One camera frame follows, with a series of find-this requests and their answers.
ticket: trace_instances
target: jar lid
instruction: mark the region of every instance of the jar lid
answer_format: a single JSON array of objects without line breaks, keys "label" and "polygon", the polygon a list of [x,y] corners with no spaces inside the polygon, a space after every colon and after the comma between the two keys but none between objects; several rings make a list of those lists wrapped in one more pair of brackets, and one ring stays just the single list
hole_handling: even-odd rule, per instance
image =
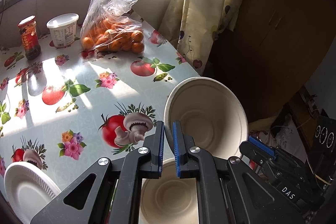
[{"label": "jar lid", "polygon": [[33,21],[35,21],[35,16],[30,16],[25,18],[24,20],[21,20],[21,22],[17,26],[21,28],[29,23],[32,23]]}]

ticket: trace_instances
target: plastic bag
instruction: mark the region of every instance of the plastic bag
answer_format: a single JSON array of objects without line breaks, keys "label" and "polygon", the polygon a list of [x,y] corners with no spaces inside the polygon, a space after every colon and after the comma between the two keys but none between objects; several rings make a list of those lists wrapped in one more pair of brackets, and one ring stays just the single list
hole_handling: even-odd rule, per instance
[{"label": "plastic bag", "polygon": [[81,29],[85,51],[144,51],[142,24],[127,13],[137,0],[91,0]]}]

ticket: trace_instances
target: nutrition label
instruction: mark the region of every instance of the nutrition label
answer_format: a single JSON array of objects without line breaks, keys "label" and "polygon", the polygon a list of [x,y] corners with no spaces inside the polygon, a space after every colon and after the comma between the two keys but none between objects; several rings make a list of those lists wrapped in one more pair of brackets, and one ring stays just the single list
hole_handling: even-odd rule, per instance
[{"label": "nutrition label", "polygon": [[54,44],[56,47],[64,47],[75,40],[76,24],[70,25],[64,29],[53,30],[55,35]]}]

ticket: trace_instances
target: blue gripper pad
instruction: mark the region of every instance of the blue gripper pad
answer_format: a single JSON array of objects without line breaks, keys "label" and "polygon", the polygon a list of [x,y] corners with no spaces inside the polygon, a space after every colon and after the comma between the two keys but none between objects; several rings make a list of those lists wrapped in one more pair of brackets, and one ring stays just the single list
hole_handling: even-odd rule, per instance
[{"label": "blue gripper pad", "polygon": [[260,148],[262,151],[266,152],[270,155],[274,160],[276,160],[277,156],[272,149],[270,149],[266,144],[263,144],[256,138],[249,136],[249,142]]},{"label": "blue gripper pad", "polygon": [[174,140],[175,169],[176,169],[176,175],[179,178],[181,175],[180,150],[179,150],[179,143],[177,141],[177,129],[175,122],[173,123],[173,140]]},{"label": "blue gripper pad", "polygon": [[164,126],[164,123],[162,122],[160,148],[159,148],[159,172],[160,172],[160,175],[162,174],[164,140],[165,140],[165,126]]}]

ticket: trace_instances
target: metal screw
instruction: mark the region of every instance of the metal screw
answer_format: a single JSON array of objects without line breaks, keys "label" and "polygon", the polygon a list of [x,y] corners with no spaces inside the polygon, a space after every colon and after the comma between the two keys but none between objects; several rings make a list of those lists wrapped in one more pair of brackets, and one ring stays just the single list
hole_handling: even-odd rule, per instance
[{"label": "metal screw", "polygon": [[198,146],[193,146],[193,147],[190,148],[191,153],[198,153],[198,152],[200,152],[200,150],[201,149]]},{"label": "metal screw", "polygon": [[148,148],[147,147],[140,147],[139,149],[138,149],[138,152],[140,153],[140,154],[146,154],[146,153],[148,153]]},{"label": "metal screw", "polygon": [[98,160],[98,164],[99,165],[106,165],[106,164],[108,164],[109,163],[109,160],[107,159],[107,158],[100,158],[99,160]]},{"label": "metal screw", "polygon": [[238,164],[238,163],[240,163],[240,158],[238,158],[238,157],[231,157],[230,158],[230,163],[232,163],[232,164]]}]

